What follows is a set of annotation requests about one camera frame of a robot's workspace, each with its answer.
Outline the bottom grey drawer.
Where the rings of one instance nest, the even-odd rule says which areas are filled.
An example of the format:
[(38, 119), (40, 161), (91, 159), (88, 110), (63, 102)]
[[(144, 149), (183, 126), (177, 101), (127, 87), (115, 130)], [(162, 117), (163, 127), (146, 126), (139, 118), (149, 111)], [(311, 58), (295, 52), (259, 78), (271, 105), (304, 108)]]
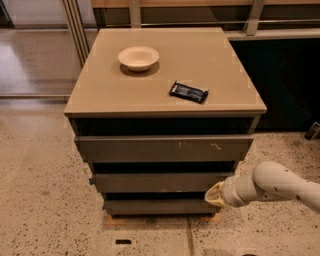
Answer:
[(220, 211), (199, 199), (182, 200), (108, 200), (104, 207), (110, 215), (214, 214)]

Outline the grey drawer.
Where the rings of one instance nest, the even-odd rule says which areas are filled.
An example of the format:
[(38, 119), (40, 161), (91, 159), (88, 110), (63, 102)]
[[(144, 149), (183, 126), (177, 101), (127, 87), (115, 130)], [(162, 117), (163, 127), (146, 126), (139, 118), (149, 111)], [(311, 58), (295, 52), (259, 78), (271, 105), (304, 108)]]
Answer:
[(105, 193), (203, 192), (229, 176), (230, 173), (96, 174), (90, 184)]
[(250, 135), (75, 137), (89, 163), (241, 161), (252, 142)]
[(199, 199), (182, 200), (108, 200), (104, 207), (110, 215), (214, 214), (220, 211)]

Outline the middle grey drawer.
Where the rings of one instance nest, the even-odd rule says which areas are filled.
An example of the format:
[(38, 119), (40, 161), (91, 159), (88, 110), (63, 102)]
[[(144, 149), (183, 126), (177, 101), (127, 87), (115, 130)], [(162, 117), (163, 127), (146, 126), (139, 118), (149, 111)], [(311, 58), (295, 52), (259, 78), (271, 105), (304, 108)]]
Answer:
[(96, 174), (90, 184), (105, 193), (203, 192), (229, 176), (230, 173)]

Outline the grey drawer cabinet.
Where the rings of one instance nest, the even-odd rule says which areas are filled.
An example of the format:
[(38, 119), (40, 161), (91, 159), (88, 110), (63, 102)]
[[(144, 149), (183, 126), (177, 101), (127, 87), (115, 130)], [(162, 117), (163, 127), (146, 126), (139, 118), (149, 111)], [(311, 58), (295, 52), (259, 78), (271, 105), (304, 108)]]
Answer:
[[(147, 46), (144, 72), (118, 54)], [(174, 82), (208, 90), (202, 104), (170, 96)], [(76, 136), (250, 135), (266, 107), (219, 28), (102, 29), (66, 105)], [(230, 173), (240, 161), (89, 163), (96, 174)], [(203, 192), (105, 193), (108, 200), (204, 200)]]

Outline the top grey drawer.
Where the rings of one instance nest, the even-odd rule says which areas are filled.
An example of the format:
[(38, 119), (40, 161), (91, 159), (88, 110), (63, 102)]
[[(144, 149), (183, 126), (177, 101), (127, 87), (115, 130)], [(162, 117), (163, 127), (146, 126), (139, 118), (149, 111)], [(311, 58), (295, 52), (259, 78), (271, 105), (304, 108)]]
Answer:
[(252, 142), (250, 135), (75, 137), (89, 163), (241, 161)]

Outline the wooden base board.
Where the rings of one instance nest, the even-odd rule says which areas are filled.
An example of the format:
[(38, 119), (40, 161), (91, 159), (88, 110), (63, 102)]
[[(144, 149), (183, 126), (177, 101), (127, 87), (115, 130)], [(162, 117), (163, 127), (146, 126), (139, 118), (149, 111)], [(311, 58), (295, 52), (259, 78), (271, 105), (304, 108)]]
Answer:
[(219, 222), (222, 219), (220, 213), (215, 214), (181, 214), (181, 215), (106, 215), (103, 226), (106, 228), (116, 226), (135, 225), (180, 225), (188, 220), (196, 220), (204, 223)]

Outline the black snack wrapper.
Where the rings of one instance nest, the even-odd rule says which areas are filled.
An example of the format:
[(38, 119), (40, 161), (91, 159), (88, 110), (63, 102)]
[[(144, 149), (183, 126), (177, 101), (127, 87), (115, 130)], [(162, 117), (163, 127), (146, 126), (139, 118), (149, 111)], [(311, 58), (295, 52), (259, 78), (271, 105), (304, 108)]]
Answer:
[(185, 99), (198, 104), (202, 104), (206, 100), (208, 94), (208, 90), (191, 87), (177, 81), (174, 82), (171, 89), (169, 90), (170, 96)]

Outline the white ceramic bowl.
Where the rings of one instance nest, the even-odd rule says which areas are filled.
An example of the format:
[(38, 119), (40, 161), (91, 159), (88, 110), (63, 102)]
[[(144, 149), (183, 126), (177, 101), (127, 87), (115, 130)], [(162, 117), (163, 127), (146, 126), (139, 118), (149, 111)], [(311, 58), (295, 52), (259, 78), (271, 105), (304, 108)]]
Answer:
[(159, 60), (159, 53), (147, 46), (133, 46), (118, 54), (119, 62), (134, 72), (144, 72)]

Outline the metal railing frame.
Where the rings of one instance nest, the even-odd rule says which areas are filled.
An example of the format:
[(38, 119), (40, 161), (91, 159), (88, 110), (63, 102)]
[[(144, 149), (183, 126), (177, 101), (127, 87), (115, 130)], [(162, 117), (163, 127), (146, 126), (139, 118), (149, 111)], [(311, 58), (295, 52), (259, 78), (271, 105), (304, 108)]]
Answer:
[(232, 41), (279, 41), (319, 48), (320, 0), (60, 0), (79, 57), (89, 45), (80, 3), (104, 28), (218, 27)]

